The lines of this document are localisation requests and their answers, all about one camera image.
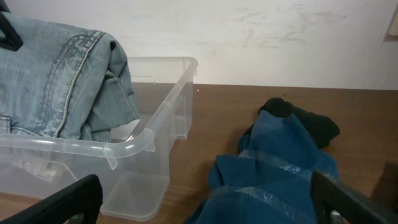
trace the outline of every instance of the brown table surface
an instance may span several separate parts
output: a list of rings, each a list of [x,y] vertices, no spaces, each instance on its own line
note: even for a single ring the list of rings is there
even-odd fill
[[[324,150],[337,161],[341,180],[392,207],[398,191],[398,91],[194,85],[193,122],[187,140],[170,152],[170,187],[147,223],[182,223],[208,195],[207,175],[219,154],[235,154],[237,140],[269,98],[281,97],[329,116],[341,134]],[[37,199],[0,194],[0,220]],[[139,223],[99,215],[97,223]]]

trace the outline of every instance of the black sock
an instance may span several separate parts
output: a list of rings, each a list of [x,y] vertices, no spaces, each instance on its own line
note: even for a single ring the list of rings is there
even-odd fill
[[[266,110],[278,118],[286,118],[292,113],[296,115],[319,149],[329,145],[329,141],[340,134],[339,127],[329,117],[307,112],[281,98],[269,99],[264,106],[260,107],[259,113],[261,110]]]

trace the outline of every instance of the denim fabric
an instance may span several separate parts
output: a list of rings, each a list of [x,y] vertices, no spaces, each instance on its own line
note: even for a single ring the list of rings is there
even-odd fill
[[[239,155],[216,157],[212,191],[187,223],[316,223],[310,195],[314,170],[338,179],[336,163],[320,151],[297,117],[262,111]]]
[[[24,41],[0,48],[0,116],[16,134],[109,141],[137,119],[127,57],[101,31],[4,13]]]

